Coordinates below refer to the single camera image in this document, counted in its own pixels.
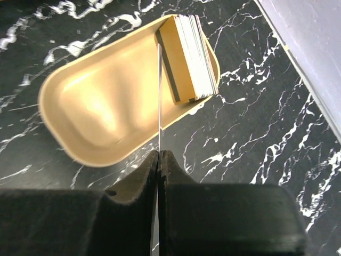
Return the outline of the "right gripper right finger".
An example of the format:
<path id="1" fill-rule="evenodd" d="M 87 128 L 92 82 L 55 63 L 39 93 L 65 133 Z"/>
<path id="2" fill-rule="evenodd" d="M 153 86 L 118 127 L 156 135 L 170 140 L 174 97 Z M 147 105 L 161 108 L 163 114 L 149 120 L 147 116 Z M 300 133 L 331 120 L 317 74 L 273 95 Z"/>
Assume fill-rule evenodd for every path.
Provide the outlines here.
<path id="1" fill-rule="evenodd" d="M 291 194 L 277 185 L 197 183 L 159 154 L 160 255 L 305 255 Z"/>

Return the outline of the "white card black stripe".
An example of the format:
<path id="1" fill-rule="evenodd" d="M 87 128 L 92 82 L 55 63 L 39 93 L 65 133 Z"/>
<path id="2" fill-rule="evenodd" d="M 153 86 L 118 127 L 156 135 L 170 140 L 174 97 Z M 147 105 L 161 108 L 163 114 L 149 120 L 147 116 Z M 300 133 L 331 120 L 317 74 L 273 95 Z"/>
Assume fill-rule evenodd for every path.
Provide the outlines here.
<path id="1" fill-rule="evenodd" d="M 157 62 L 158 62 L 158 164 L 160 163 L 161 151 L 163 150 L 163 131 L 162 131 L 162 89 L 163 86 L 161 84 L 162 74 L 163 74 L 163 56 L 162 56 L 162 47 L 158 43 L 157 45 Z M 153 242 L 152 242 L 152 254 L 151 255 L 159 255 L 159 171 L 158 168 L 156 170 L 156 209 L 155 209 L 155 220 L 154 220 L 154 230 L 153 230 Z"/>

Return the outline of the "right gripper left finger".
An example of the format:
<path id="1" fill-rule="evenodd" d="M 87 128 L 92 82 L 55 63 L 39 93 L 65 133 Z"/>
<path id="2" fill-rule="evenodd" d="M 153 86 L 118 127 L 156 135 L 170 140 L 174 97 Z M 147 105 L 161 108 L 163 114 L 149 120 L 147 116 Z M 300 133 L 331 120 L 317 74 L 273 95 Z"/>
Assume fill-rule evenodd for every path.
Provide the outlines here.
<path id="1" fill-rule="evenodd" d="M 150 255 L 158 158 L 107 190 L 2 189 L 1 255 Z"/>

